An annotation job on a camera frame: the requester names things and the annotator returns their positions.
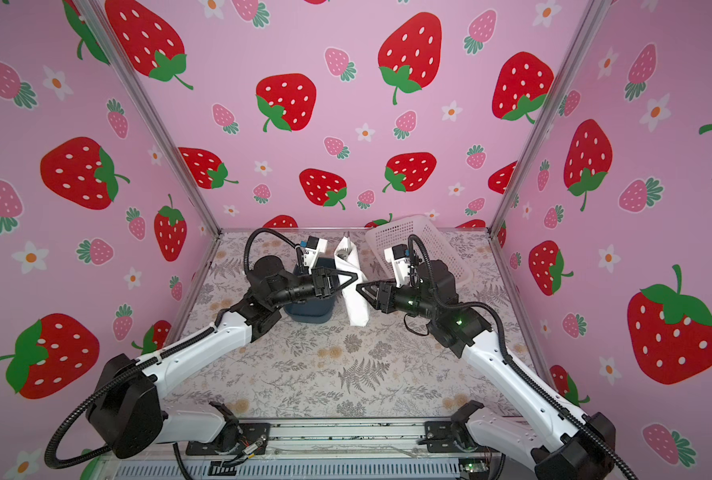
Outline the white paper napkin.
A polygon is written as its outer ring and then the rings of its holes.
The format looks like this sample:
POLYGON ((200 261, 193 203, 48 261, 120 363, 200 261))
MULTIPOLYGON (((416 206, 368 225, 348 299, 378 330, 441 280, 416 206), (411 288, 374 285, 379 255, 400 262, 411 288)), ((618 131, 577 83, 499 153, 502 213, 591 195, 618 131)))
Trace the white paper napkin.
POLYGON ((358 248, 345 236, 335 248, 335 266, 337 270, 347 271, 357 275, 357 279, 341 291, 351 326, 365 327, 369 322, 370 306, 357 291, 357 286, 367 281, 361 269, 358 248))

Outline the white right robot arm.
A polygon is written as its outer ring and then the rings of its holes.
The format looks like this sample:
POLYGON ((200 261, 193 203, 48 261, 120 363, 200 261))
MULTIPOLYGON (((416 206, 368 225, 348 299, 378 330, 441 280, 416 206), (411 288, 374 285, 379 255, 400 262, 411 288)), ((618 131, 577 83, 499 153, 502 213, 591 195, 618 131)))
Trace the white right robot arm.
POLYGON ((532 468, 540 479, 604 479, 616 469, 612 422, 601 413, 587 414, 513 355, 491 306, 462 302, 430 278, 404 285, 366 282, 356 290, 375 310, 426 319, 429 334, 482 373, 521 414, 522 423, 483 406, 460 415, 460 427, 475 445, 532 468))

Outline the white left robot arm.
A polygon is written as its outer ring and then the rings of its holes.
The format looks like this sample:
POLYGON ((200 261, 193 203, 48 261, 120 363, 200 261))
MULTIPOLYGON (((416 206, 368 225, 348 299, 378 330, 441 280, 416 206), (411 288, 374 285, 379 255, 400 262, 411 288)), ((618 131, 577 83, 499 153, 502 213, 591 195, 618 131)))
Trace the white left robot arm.
POLYGON ((116 457, 179 442, 237 451, 243 444, 240 423, 224 404, 165 410, 162 400, 202 368, 259 340, 280 320, 284 306, 331 298, 359 280, 356 273, 326 267, 294 274, 276 256, 259 259, 247 278, 242 299, 207 327, 137 359, 121 354, 106 364, 87 419, 116 457))

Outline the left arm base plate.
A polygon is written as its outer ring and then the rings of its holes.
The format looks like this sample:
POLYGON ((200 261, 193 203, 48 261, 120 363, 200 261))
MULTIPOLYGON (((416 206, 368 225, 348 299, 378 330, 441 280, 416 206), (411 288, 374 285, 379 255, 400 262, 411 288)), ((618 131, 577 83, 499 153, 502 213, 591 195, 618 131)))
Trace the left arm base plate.
POLYGON ((212 442, 189 442, 186 455, 193 457, 264 455, 270 430, 271 424, 265 422, 240 422, 236 425, 227 425, 212 442))

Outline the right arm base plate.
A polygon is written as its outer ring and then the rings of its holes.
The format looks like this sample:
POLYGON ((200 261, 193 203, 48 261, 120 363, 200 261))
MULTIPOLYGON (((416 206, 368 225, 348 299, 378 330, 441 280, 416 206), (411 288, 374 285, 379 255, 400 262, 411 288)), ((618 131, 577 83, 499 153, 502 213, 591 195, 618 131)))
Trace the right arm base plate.
POLYGON ((430 453, 498 453, 498 450, 477 443, 464 425, 451 420, 427 421, 424 435, 417 441, 430 453))

